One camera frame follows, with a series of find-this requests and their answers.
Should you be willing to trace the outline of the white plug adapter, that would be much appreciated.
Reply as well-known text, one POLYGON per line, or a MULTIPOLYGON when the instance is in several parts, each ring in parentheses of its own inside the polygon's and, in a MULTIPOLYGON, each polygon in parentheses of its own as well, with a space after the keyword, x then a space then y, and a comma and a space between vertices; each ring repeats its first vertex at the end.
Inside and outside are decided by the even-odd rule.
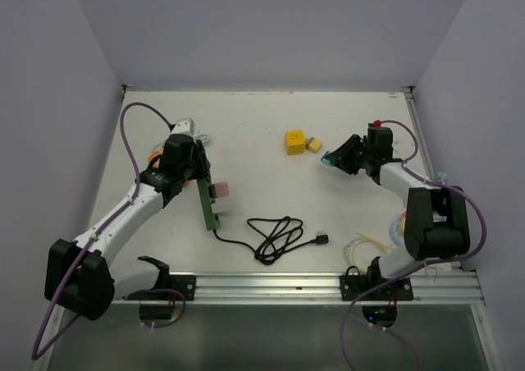
POLYGON ((233 202, 228 199, 215 199, 211 204, 213 214, 228 213, 233 209, 233 202))

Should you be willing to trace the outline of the pale yellow plug adapter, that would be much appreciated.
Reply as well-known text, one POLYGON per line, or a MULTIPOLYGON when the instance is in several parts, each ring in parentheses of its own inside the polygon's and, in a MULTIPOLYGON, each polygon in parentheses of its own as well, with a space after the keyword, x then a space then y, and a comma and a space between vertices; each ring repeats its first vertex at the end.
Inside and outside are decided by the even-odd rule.
POLYGON ((311 153, 318 153, 322 148, 322 142, 315 137, 310 137, 305 141, 305 148, 311 153))

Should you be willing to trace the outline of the green power strip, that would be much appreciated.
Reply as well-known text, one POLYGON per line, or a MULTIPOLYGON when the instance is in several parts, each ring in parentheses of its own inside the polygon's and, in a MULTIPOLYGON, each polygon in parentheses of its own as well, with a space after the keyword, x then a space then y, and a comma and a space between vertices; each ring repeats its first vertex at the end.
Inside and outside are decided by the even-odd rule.
POLYGON ((207 231, 215 231, 220 226, 220 220, 217 214, 212 210, 214 198, 211 194, 212 179, 209 172, 205 172, 196 179, 199 199, 203 212, 204 224, 207 231))

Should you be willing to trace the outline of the blue plug adapter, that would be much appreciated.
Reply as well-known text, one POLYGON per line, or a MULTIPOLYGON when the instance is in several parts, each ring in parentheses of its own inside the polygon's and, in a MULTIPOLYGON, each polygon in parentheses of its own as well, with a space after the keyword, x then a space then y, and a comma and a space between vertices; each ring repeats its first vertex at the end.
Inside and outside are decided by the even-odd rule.
POLYGON ((334 163, 331 161, 331 153, 329 151, 323 154, 321 161, 324 165, 328 167, 332 167, 334 165, 334 163))

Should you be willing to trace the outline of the orange power strip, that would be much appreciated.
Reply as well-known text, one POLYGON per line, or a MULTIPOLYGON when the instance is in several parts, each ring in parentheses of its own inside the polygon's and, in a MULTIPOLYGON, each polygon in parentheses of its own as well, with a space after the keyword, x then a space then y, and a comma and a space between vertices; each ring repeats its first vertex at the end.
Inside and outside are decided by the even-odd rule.
POLYGON ((189 183, 185 178, 184 168, 184 164, 171 155, 165 158, 160 150, 156 150, 148 158, 146 182, 156 189, 168 185, 177 185, 184 189, 189 183))

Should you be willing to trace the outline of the pink plug adapter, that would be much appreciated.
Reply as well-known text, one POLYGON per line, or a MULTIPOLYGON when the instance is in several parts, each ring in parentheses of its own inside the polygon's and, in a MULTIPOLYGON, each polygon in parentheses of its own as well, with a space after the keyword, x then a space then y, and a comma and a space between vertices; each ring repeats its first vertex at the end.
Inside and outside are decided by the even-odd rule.
POLYGON ((210 185, 210 196, 213 199, 227 197, 230 194, 229 186, 226 182, 218 182, 210 185))

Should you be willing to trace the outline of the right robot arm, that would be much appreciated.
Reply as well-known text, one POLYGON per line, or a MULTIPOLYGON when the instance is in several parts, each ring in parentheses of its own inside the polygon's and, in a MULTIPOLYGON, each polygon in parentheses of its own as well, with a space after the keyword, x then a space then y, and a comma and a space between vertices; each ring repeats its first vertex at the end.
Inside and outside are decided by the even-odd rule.
POLYGON ((406 163, 394 156, 393 141, 390 128, 371 124, 365 136, 352 135, 322 158, 327 166, 350 175, 365 171, 405 206, 403 244, 376 257, 367 268, 365 288, 379 300, 395 289, 393 278, 434 259, 464 255, 470 248, 464 198, 443 185, 432 185, 427 178, 409 173, 406 163))

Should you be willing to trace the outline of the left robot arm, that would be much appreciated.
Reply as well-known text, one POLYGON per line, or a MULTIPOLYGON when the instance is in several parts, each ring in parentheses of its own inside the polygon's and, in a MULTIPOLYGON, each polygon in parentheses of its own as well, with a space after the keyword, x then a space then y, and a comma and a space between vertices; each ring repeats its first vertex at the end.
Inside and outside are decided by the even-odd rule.
POLYGON ((140 256, 123 273, 112 262, 131 237, 162 211, 187 181, 206 178, 210 164, 201 140, 170 135, 162 154, 142 171, 124 199, 89 231, 74 240, 57 240, 48 252, 44 296, 88 320, 100 318, 117 299, 148 295, 174 297, 166 263, 140 256))

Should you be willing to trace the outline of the yellow cube socket adapter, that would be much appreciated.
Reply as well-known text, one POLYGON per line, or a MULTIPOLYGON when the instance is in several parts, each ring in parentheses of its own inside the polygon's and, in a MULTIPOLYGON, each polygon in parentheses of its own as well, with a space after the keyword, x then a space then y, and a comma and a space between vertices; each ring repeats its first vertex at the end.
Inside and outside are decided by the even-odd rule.
POLYGON ((304 153, 306 141, 301 130, 287 131, 285 133, 285 151, 287 155, 304 153))

